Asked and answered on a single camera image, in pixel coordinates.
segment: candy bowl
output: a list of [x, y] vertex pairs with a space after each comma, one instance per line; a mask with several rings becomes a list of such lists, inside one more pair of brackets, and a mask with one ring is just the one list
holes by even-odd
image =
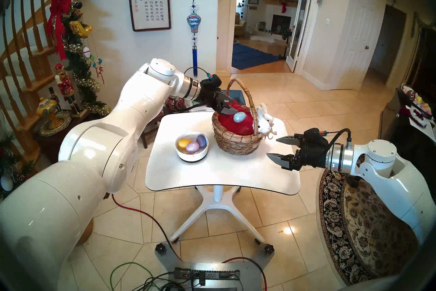
[[191, 131], [177, 137], [174, 145], [180, 159], [195, 163], [201, 161], [208, 153], [209, 140], [206, 135]]

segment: fireplace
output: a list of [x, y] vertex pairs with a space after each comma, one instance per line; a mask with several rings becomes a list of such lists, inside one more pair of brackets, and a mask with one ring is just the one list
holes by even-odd
[[283, 15], [273, 15], [272, 16], [272, 24], [271, 24], [271, 33], [272, 34], [282, 34], [283, 29], [289, 29], [291, 25], [291, 17], [283, 16]]

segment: blue rug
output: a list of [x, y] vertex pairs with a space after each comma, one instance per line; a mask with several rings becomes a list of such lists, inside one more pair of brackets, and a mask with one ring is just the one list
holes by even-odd
[[267, 54], [263, 51], [244, 46], [239, 43], [233, 44], [233, 56], [231, 58], [231, 66], [242, 70], [250, 67], [255, 67], [259, 64], [265, 64], [277, 61], [278, 56]]

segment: white plush toy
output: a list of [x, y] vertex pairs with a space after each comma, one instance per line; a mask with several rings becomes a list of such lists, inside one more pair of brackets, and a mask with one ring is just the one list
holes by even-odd
[[257, 108], [257, 125], [259, 134], [269, 134], [272, 132], [272, 126], [274, 125], [273, 117], [266, 112], [266, 104], [261, 103]]

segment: yellow egg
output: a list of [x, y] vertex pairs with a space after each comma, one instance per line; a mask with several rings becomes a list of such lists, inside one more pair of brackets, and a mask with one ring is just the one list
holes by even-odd
[[191, 140], [187, 138], [182, 138], [179, 143], [177, 143], [177, 145], [179, 146], [179, 148], [185, 149], [189, 143], [191, 143]]

